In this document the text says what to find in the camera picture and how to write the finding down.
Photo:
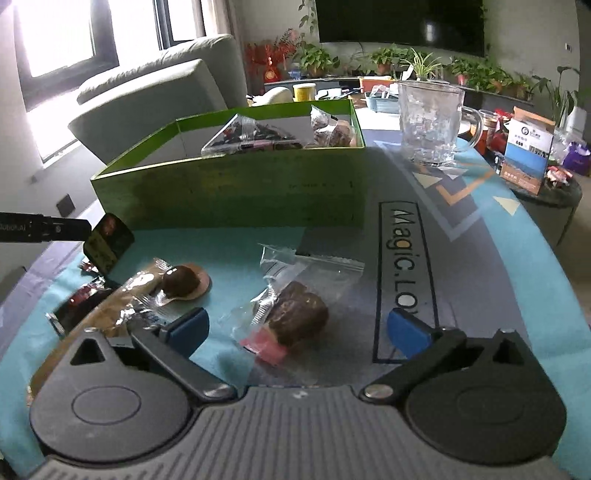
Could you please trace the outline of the long beige snack stick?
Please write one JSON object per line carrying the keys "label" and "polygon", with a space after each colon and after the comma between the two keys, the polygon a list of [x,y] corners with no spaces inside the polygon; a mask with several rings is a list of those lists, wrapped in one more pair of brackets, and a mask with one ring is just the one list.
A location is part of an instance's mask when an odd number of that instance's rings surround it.
{"label": "long beige snack stick", "polygon": [[96,329],[107,338],[127,333],[126,323],[139,311],[158,313],[175,301],[193,301],[204,296],[211,288],[211,277],[193,263],[170,265],[155,258],[137,271],[120,287],[95,306],[80,309],[81,320],[60,340],[31,377],[30,397],[36,397],[49,375],[65,355],[73,341],[88,329]]}

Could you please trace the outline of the black yellow snack packet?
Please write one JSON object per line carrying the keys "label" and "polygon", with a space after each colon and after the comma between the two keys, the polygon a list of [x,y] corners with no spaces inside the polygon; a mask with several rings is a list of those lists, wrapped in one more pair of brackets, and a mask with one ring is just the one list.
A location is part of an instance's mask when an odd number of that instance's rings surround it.
{"label": "black yellow snack packet", "polygon": [[134,243],[132,231],[114,214],[105,213],[83,244],[83,252],[97,271],[108,275]]}

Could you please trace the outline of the red snack packet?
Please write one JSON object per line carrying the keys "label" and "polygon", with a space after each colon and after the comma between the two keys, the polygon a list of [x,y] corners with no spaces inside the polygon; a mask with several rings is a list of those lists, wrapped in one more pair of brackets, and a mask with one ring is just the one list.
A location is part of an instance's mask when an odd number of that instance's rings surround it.
{"label": "red snack packet", "polygon": [[59,338],[67,336],[94,308],[114,290],[104,286],[84,285],[46,317]]}

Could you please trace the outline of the clear bag brown dates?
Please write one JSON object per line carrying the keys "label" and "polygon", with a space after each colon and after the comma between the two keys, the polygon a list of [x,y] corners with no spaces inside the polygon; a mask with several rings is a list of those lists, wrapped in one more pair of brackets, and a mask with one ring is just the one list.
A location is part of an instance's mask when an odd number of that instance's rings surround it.
{"label": "clear bag brown dates", "polygon": [[339,299],[365,270],[358,260],[270,245],[263,246],[259,267],[266,287],[221,317],[219,325],[232,341],[273,366],[321,335]]}

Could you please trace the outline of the clear bag orange nuts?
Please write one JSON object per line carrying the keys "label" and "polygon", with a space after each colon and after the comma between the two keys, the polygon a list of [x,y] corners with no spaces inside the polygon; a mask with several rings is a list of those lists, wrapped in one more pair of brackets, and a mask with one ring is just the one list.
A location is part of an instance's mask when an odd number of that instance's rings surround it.
{"label": "clear bag orange nuts", "polygon": [[356,130],[346,120],[339,120],[324,110],[311,107],[311,130],[318,147],[356,147]]}

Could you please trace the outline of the patterned teal tablecloth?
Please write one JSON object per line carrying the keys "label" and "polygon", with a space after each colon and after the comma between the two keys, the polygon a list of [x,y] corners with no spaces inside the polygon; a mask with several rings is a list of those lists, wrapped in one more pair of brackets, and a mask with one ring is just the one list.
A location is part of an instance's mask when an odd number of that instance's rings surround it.
{"label": "patterned teal tablecloth", "polygon": [[452,178],[401,159],[398,136],[370,133],[360,152],[369,190],[363,228],[229,228],[142,231],[117,267],[132,273],[153,257],[192,259],[211,274],[213,320],[263,289],[263,244],[353,258],[363,277],[345,295],[329,343],[304,350],[293,374],[257,365],[218,329],[194,359],[252,385],[249,419],[207,416],[207,438],[157,477],[195,479],[469,479],[476,468],[430,464],[396,417],[379,419],[353,394],[401,364],[386,315],[413,304],[418,316],[485,337],[523,335],[567,409],[566,430],[543,477],[590,475],[590,330],[552,247],[529,213],[476,153]]}

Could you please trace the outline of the dark round side table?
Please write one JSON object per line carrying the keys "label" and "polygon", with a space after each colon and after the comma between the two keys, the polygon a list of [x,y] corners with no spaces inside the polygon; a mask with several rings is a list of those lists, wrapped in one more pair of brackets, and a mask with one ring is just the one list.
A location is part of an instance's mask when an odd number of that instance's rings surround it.
{"label": "dark round side table", "polygon": [[550,178],[544,180],[537,195],[508,180],[506,183],[555,248],[564,240],[583,192],[573,173],[556,165],[551,165],[549,170]]}

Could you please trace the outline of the green cardboard box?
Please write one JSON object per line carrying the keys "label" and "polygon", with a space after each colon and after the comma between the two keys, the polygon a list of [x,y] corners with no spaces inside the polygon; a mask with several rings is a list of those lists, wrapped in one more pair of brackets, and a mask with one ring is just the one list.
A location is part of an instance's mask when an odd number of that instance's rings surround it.
{"label": "green cardboard box", "polygon": [[[356,147],[318,147],[311,107],[356,130]],[[241,114],[280,127],[303,149],[202,157],[201,148]],[[217,227],[358,227],[367,150],[349,100],[244,107],[175,120],[96,174],[103,209],[133,230]]]}

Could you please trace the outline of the blue white paper box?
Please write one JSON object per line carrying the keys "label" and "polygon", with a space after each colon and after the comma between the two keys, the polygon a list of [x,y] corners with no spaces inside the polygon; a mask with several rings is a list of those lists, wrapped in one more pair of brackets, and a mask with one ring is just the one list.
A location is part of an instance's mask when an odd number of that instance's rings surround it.
{"label": "blue white paper box", "polygon": [[515,106],[508,130],[500,176],[538,195],[552,150],[555,122]]}

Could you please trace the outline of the orange jar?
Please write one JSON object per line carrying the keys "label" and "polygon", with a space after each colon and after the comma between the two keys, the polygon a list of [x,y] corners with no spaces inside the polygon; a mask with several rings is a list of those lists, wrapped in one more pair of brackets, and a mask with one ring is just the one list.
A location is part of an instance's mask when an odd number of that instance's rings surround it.
{"label": "orange jar", "polygon": [[488,136],[490,133],[495,133],[497,126],[497,114],[493,111],[480,109],[479,113],[482,117],[482,133],[475,148],[481,156],[486,155],[488,147]]}

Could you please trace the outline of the blue plastic tray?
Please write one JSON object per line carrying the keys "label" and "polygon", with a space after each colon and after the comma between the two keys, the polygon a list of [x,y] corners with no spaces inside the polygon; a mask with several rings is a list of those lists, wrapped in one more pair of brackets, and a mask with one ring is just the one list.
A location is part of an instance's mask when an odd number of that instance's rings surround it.
{"label": "blue plastic tray", "polygon": [[368,108],[373,112],[387,114],[400,113],[400,103],[397,96],[383,98],[381,95],[372,96],[369,92],[366,92],[365,97]]}

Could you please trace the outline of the spider plant pot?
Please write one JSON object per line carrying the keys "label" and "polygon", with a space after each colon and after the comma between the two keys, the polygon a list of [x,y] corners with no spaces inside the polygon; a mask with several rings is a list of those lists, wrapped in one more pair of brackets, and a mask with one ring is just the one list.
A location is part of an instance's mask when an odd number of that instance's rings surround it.
{"label": "spider plant pot", "polygon": [[415,78],[419,81],[437,79],[442,72],[443,63],[432,53],[425,53],[409,48],[405,63],[411,68]]}

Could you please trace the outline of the yellow canister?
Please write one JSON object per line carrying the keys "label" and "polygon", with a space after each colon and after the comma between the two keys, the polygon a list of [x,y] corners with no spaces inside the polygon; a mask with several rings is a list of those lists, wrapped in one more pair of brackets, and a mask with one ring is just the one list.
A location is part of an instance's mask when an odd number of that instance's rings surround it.
{"label": "yellow canister", "polygon": [[295,102],[315,101],[317,94],[317,85],[315,83],[299,83],[293,86]]}

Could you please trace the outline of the black wall socket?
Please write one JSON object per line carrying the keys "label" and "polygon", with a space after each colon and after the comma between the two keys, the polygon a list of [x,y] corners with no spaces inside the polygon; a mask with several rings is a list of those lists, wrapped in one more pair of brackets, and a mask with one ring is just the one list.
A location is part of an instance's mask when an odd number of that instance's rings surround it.
{"label": "black wall socket", "polygon": [[73,200],[69,194],[66,194],[56,203],[56,208],[62,218],[69,217],[76,210]]}

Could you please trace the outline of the black window frame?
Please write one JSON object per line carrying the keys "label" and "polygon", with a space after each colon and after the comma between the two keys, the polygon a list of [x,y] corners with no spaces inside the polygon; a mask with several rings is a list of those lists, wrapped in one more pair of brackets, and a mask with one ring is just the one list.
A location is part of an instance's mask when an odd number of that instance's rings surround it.
{"label": "black window frame", "polygon": [[205,34],[199,1],[13,1],[25,108]]}

